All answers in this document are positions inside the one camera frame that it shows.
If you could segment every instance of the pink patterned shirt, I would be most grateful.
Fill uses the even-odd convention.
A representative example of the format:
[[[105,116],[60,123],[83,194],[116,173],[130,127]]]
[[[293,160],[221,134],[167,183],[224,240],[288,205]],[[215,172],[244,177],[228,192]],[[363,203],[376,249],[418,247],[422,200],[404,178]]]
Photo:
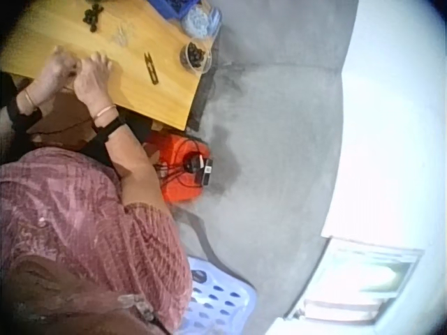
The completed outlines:
[[[168,330],[179,327],[192,284],[175,224],[147,204],[123,206],[112,169],[37,149],[0,167],[0,194],[2,275],[39,255],[109,290],[143,293]]]

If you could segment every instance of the thread snips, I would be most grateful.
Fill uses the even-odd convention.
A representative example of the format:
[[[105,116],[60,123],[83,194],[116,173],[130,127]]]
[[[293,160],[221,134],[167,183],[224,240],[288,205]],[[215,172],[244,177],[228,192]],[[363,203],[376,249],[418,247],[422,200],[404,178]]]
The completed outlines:
[[[152,84],[157,85],[159,83],[159,78],[156,75],[154,62],[149,52],[145,53],[145,62],[149,76],[151,77]]]

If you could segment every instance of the blue box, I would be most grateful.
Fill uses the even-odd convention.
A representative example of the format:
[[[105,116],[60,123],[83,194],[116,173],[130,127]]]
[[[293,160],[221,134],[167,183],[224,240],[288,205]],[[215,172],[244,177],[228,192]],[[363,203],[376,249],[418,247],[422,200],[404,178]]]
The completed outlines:
[[[180,8],[180,11],[177,13],[174,10],[174,8],[170,5],[169,0],[147,0],[147,1],[152,5],[152,7],[156,9],[157,12],[160,13],[161,16],[165,18],[165,20],[182,19],[186,15],[188,10],[196,3],[198,3],[198,0],[189,0]]]

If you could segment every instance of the black wristband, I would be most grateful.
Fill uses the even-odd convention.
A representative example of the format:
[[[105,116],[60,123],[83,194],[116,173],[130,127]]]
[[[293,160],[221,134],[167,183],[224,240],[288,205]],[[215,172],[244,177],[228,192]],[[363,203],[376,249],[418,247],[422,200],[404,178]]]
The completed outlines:
[[[13,129],[16,133],[24,133],[30,129],[37,121],[42,119],[42,111],[37,109],[30,115],[20,114],[17,106],[17,96],[12,98],[6,107],[8,116],[13,123]]]
[[[109,140],[109,135],[124,124],[126,124],[126,122],[124,122],[121,116],[116,117],[107,126],[95,128],[96,136],[93,140],[100,143],[106,143]]]

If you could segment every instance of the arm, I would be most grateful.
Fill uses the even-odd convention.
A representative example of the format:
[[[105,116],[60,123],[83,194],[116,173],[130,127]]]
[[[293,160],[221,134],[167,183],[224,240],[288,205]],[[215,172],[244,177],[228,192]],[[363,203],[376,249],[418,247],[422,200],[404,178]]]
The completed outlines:
[[[17,107],[20,114],[30,115],[34,106],[29,103],[24,95],[24,91],[21,91],[17,95]],[[9,119],[7,107],[3,107],[0,110],[0,164],[5,161],[5,158],[9,152],[11,144],[15,138],[15,131],[13,130],[13,123]]]
[[[75,65],[73,55],[55,47],[37,79],[13,97],[17,99],[19,113],[30,115],[39,105],[50,100],[66,84]],[[3,107],[0,110],[0,163],[4,162],[16,135],[7,107]]]
[[[107,90],[111,62],[105,55],[96,53],[83,59],[81,65],[82,70],[74,84],[75,93],[94,118],[100,110],[112,105]],[[107,126],[117,116],[118,111],[112,108],[97,118],[95,125]],[[119,127],[110,135],[105,147],[121,179],[123,204],[143,202],[170,215],[156,171],[131,129],[128,126]]]

